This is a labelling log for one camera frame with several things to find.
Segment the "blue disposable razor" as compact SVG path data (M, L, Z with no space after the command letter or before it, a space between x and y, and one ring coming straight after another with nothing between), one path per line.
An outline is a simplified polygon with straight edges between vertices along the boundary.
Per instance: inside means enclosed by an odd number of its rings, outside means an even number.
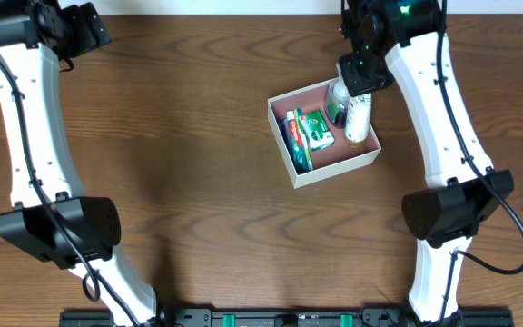
M281 136L282 136L285 146L288 150L289 156L293 157L291 129L290 129L290 124L289 124L289 120L288 120L287 116L283 116L282 118L279 119L279 127L281 130Z

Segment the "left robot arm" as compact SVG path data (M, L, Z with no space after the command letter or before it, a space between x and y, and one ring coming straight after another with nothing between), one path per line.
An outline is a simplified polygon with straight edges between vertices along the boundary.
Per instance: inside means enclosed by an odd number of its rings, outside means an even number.
M155 289L126 257L119 214L90 197L71 157L58 80L73 60L111 38L94 5L0 1L0 105L12 165L12 209L0 236L41 262L78 276L105 318L75 315L75 326L161 326Z

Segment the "white box pink interior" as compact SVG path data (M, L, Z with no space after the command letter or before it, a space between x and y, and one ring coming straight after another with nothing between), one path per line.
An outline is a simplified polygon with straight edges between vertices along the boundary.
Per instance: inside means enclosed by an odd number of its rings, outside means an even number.
M282 137L279 120L285 117L288 111L298 108L302 109L304 113L318 109L323 111L330 82L333 82L333 79L277 95L267 100L268 122L294 189L367 166L376 159L381 151L380 141L372 125L370 125L370 131L363 146L356 148L348 146L343 129L337 129L328 122L328 126L335 137L334 144L325 149L311 152L313 170L307 173L296 171L288 147Z

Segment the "red green toothpaste tube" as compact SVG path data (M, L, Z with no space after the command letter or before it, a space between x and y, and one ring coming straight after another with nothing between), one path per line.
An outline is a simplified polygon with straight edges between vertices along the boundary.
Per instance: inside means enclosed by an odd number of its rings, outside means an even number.
M308 162L304 152L303 143L298 131L297 121L293 111L286 114L287 134L293 165L298 173L305 173L309 170Z

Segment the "green white toothbrush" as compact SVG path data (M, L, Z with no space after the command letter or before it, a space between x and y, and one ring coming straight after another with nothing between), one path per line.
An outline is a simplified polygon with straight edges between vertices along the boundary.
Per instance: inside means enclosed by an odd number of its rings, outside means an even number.
M296 123L298 125L299 134L301 136L303 151L304 151L304 154L305 154L305 157L306 157L306 162L307 162L307 165L308 165L308 171L310 172L310 171L313 170L313 163L312 163L312 159L311 159L310 147L308 145L307 136L306 136L306 133L303 131L303 128L302 128L301 115L302 115L302 109L298 108L298 109L296 109L294 111L294 116L295 116L295 119L296 119Z

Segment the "white lotion tube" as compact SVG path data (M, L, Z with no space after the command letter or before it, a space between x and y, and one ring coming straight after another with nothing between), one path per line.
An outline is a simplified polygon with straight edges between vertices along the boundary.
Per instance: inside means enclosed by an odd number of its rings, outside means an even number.
M345 139L350 147L361 147L370 132L371 94L351 97L345 124Z

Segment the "green soap bar pack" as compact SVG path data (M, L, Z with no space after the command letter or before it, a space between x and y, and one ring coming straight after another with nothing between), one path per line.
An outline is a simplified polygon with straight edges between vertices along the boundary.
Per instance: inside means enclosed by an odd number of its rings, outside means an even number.
M320 110L304 113L297 110L301 129L312 151L319 151L334 144L335 137Z

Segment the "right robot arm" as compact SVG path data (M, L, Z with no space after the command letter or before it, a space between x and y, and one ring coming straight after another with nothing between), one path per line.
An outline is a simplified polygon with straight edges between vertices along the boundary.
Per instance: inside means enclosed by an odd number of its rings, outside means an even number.
M417 241L415 277L403 326L496 326L508 312L462 312L456 295L462 264L479 226L507 207L511 173L496 171L469 119L451 68L443 1L345 1L341 32L352 50L340 61L350 113L396 85L419 140L423 191L402 198Z

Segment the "clear pump sanitizer bottle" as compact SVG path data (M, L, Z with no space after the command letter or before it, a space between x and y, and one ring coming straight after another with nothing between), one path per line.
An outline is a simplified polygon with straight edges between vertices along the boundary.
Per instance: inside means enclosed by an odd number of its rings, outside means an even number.
M340 65L336 64L338 77L329 83L329 90L325 100L325 113L329 121L338 129L346 124L350 94L344 83Z

